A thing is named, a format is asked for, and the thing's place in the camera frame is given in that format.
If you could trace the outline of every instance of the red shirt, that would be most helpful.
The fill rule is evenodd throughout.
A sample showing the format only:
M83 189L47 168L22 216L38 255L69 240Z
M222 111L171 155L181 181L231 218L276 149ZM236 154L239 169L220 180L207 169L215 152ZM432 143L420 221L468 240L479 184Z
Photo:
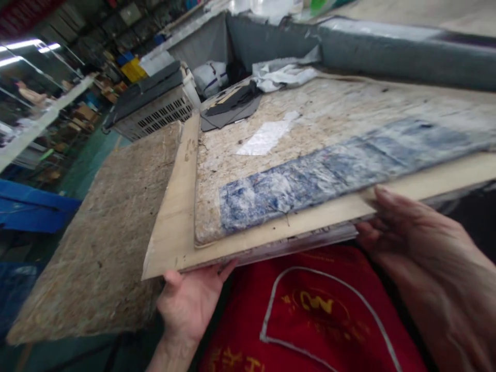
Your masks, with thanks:
M333 245L234 272L200 371L425 371L379 278Z

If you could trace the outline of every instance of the green item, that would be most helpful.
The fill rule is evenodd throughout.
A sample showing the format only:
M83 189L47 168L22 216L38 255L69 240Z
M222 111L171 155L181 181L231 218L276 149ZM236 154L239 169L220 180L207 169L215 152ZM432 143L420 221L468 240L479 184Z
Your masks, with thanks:
M353 0L312 0L310 3L310 15L319 16L331 9L339 8Z
M53 149L50 149L48 150L47 152L45 152L41 157L40 157L40 161L43 161L45 160L46 158L48 158L51 154L53 154L54 150Z

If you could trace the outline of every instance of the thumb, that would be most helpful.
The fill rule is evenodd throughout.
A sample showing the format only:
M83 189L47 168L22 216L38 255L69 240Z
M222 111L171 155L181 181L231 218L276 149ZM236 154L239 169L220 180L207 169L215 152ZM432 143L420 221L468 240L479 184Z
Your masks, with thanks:
M182 275L175 270L167 270L164 274L166 286L170 289L178 289L182 283Z
M377 203L382 211L386 212L386 214L391 214L394 218L417 219L428 212L434 211L420 201L399 195L383 185L377 185L374 191Z

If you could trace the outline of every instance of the blue stained board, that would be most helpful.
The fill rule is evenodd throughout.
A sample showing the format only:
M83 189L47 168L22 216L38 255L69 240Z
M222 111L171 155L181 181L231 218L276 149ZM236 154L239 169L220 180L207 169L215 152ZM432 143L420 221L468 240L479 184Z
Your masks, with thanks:
M339 196L488 150L492 133L405 118L220 188L228 234Z

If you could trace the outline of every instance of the white bag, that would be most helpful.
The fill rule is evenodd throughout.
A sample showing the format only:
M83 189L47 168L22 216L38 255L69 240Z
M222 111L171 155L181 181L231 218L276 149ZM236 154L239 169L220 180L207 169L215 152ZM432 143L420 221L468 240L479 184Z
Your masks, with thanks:
M223 62L208 61L193 70L196 87L206 98L219 93L221 86L229 82L226 73L226 64Z

